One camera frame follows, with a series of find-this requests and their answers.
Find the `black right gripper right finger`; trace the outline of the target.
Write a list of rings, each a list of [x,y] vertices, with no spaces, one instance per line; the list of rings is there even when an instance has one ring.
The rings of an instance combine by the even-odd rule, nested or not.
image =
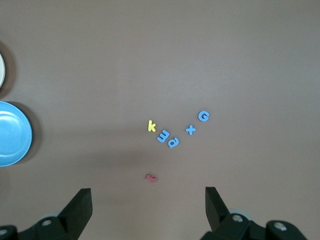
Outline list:
[[[200,240],[308,240],[293,224],[271,220],[265,227],[240,213],[230,213],[215,187],[205,188],[205,213],[211,231]]]

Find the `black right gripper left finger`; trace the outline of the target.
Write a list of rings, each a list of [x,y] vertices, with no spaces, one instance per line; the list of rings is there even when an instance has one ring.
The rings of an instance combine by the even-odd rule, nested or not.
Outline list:
[[[48,216],[19,232],[0,225],[0,240],[78,240],[93,213],[92,192],[82,188],[57,216]]]

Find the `blue foam letter a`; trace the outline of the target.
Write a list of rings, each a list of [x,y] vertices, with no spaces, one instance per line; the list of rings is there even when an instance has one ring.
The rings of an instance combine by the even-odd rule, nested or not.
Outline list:
[[[177,137],[174,137],[167,142],[167,145],[170,149],[172,149],[177,147],[179,143],[180,143],[179,139]]]

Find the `blue foam letter m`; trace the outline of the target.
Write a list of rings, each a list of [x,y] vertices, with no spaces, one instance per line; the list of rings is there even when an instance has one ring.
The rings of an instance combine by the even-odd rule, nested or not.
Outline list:
[[[163,129],[156,139],[160,143],[164,143],[169,136],[170,136],[170,133],[167,130]]]

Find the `blue plate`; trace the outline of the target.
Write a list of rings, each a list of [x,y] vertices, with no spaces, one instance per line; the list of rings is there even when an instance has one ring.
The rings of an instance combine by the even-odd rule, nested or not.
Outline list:
[[[15,105],[0,101],[0,167],[22,160],[32,141],[32,126],[27,116]]]

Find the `beige plate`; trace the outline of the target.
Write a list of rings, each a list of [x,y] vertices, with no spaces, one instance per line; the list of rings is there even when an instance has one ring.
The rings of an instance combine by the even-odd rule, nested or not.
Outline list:
[[[3,55],[0,53],[0,88],[3,86],[6,78],[6,63]]]

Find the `brown table cover mat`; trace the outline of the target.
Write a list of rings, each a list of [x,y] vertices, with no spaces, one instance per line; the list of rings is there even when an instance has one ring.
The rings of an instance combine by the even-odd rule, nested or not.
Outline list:
[[[320,0],[0,0],[0,53],[33,130],[0,225],[91,188],[79,240],[199,240],[214,186],[320,240]]]

